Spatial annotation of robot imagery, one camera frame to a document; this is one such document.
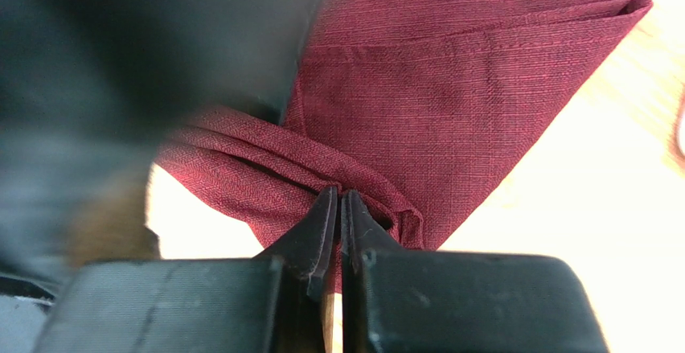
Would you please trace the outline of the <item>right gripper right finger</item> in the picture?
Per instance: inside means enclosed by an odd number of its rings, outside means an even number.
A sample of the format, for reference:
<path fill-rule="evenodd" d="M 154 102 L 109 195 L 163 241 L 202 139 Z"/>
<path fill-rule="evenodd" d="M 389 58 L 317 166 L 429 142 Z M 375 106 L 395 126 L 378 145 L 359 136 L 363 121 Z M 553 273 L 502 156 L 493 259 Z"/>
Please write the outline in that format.
<path fill-rule="evenodd" d="M 340 208 L 346 352 L 605 352 L 577 275 L 535 255 L 409 250 L 356 191 Z"/>

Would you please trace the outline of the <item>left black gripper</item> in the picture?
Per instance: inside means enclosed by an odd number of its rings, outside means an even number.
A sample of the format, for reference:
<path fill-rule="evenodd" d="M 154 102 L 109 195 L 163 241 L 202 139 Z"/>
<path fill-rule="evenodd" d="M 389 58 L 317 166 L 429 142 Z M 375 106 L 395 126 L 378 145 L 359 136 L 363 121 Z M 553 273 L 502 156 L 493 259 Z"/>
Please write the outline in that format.
<path fill-rule="evenodd" d="M 69 220 L 208 105 L 280 124 L 324 0 L 1 0 L 1 271 L 68 278 Z"/>

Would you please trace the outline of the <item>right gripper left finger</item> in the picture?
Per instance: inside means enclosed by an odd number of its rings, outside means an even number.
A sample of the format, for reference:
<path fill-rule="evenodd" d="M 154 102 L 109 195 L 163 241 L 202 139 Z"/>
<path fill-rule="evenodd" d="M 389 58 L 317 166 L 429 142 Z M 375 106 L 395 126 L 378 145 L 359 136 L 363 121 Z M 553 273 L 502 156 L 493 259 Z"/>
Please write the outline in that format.
<path fill-rule="evenodd" d="M 338 193 L 250 259 L 88 265 L 37 352 L 330 352 Z"/>

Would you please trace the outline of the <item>dark red cloth napkin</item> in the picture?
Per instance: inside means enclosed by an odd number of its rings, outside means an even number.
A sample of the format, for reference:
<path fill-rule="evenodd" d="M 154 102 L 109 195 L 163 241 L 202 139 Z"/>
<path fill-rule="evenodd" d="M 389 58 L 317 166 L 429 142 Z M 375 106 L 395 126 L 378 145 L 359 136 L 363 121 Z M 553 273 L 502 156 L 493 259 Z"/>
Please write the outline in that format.
<path fill-rule="evenodd" d="M 652 0 L 332 0 L 284 125 L 216 108 L 158 156 L 269 246 L 319 191 L 356 190 L 410 249 L 439 248 Z"/>

